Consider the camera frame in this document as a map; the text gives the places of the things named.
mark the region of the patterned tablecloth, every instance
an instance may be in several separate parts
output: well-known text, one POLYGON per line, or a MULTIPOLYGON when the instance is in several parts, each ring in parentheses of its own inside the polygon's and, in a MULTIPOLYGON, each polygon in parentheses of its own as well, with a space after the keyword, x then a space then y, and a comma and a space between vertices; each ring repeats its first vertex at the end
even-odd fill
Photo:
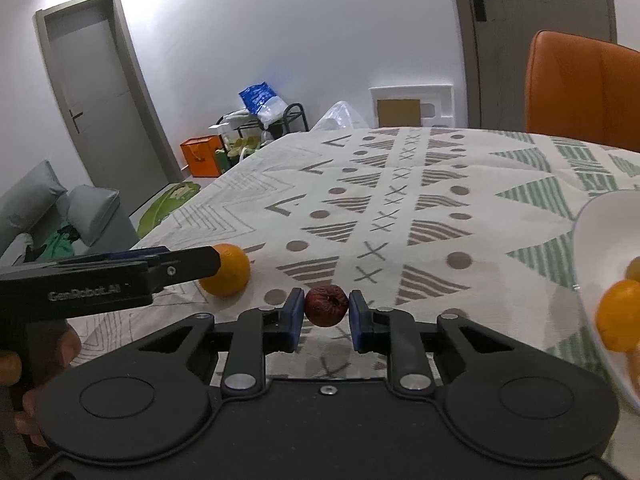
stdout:
MULTIPOLYGON (((73 320, 94 358, 189 314, 235 319, 279 305, 295 286, 359 288, 375 306, 433 322, 447 309, 605 374, 572 289, 571 229, 591 197, 640 186, 640 155, 511 132, 395 128, 288 135, 205 188, 140 247, 229 242, 252 262, 246 290, 217 300, 196 283, 153 306, 73 320)), ((384 374, 351 347, 348 320, 305 321, 296 354, 267 358, 271 376, 384 374)), ((216 373, 219 380, 221 365, 216 373)), ((606 458, 640 478, 640 416, 621 401, 606 458)))

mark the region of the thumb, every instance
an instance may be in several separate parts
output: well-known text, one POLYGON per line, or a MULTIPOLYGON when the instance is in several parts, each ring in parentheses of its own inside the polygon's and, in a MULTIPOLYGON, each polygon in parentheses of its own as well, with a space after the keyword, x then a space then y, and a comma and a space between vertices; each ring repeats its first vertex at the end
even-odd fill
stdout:
POLYGON ((15 352, 0 350, 0 384, 11 386, 20 380, 22 363, 15 352))

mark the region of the gray sofa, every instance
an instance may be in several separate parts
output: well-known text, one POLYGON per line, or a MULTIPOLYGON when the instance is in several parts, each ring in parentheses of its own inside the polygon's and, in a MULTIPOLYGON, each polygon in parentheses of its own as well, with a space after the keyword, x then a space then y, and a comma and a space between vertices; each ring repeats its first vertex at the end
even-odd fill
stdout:
POLYGON ((139 240, 118 191, 78 186, 70 193, 44 160, 0 197, 0 266, 20 263, 26 245, 40 247, 67 220, 80 254, 130 249, 139 240))

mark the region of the door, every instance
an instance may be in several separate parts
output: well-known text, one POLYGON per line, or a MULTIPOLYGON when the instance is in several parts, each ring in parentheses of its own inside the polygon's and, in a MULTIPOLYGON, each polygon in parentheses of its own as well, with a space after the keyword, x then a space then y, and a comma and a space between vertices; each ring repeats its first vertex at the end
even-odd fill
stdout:
POLYGON ((473 14, 483 128, 524 129, 527 59, 537 31, 556 30, 616 41, 613 0, 466 1, 464 7, 458 0, 458 8, 470 9, 473 14))
POLYGON ((130 214, 168 184, 116 48, 113 6, 90 0, 49 15, 50 49, 71 137, 94 185, 120 191, 130 214))

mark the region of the human hand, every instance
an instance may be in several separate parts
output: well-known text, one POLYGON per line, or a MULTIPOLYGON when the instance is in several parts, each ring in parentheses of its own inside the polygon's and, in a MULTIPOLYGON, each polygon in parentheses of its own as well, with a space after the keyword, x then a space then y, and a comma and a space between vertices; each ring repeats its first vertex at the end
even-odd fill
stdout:
MULTIPOLYGON (((19 433, 27 434, 31 441, 42 447, 47 447, 40 429, 34 419, 36 398, 47 381, 69 368, 70 362, 80 353, 80 338, 76 331, 69 329, 58 339, 52 359, 47 360, 46 381, 36 388, 29 390, 22 397, 23 412, 14 413, 15 427, 19 433)), ((0 351, 0 384, 11 386, 20 380, 22 364, 15 352, 0 351)))

